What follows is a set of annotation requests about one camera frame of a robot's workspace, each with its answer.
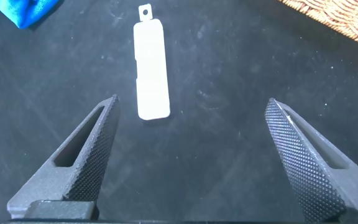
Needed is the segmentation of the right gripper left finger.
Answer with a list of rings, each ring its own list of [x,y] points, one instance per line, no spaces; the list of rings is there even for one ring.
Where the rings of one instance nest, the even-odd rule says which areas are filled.
[[[96,202],[120,116],[116,95],[101,101],[8,201],[12,219],[39,200]]]

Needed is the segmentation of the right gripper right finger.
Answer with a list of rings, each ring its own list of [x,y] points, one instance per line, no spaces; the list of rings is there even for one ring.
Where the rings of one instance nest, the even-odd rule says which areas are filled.
[[[358,165],[274,98],[265,120],[305,222],[358,223]]]

